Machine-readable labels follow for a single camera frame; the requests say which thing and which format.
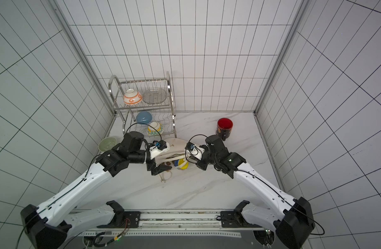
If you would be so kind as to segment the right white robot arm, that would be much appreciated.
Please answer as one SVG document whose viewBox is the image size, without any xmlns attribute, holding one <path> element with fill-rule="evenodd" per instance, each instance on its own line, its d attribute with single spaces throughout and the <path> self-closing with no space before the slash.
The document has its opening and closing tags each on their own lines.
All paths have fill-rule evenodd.
<svg viewBox="0 0 381 249">
<path fill-rule="evenodd" d="M 213 165 L 248 187 L 268 206 L 266 209 L 244 201 L 237 209 L 251 225 L 271 230 L 289 249 L 300 249 L 315 229 L 311 204 L 303 197 L 298 199 L 280 190 L 257 171 L 238 153 L 229 152 L 221 138 L 211 135 L 206 144 L 197 146 L 187 142 L 185 154 L 196 161 L 198 168 L 206 170 Z"/>
</svg>

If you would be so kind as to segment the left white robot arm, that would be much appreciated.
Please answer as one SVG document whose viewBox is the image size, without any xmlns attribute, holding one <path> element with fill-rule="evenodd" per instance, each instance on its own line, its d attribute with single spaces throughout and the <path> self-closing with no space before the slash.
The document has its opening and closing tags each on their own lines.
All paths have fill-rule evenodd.
<svg viewBox="0 0 381 249">
<path fill-rule="evenodd" d="M 67 239 L 91 228 L 123 226 L 125 211 L 116 201 L 77 214 L 72 210 L 130 164 L 145 164 L 152 175 L 163 172 L 155 159 L 169 150 L 170 144 L 164 140 L 150 145 L 142 133 L 126 133 L 121 143 L 93 159 L 89 169 L 58 194 L 37 206 L 23 208 L 23 233 L 36 249 L 57 249 Z"/>
</svg>

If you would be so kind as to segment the cream canvas shoulder bag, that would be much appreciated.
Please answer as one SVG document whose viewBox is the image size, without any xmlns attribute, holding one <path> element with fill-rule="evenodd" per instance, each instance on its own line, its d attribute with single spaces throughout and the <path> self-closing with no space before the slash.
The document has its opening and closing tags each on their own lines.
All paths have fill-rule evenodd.
<svg viewBox="0 0 381 249">
<path fill-rule="evenodd" d="M 172 169 L 176 169 L 174 161 L 181 158 L 185 159 L 185 146 L 189 141 L 178 138 L 168 138 L 166 142 L 169 143 L 170 150 L 158 156 L 156 158 L 156 164 L 160 165 L 164 163 L 165 165 L 172 166 Z"/>
</svg>

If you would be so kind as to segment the yellow grey plush keychain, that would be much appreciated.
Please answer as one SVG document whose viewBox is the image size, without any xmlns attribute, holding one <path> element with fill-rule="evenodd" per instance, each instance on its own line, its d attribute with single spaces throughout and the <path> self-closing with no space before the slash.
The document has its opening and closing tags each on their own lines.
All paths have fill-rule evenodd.
<svg viewBox="0 0 381 249">
<path fill-rule="evenodd" d="M 188 161 L 184 158 L 175 160 L 174 166 L 179 170 L 186 170 L 188 168 Z"/>
</svg>

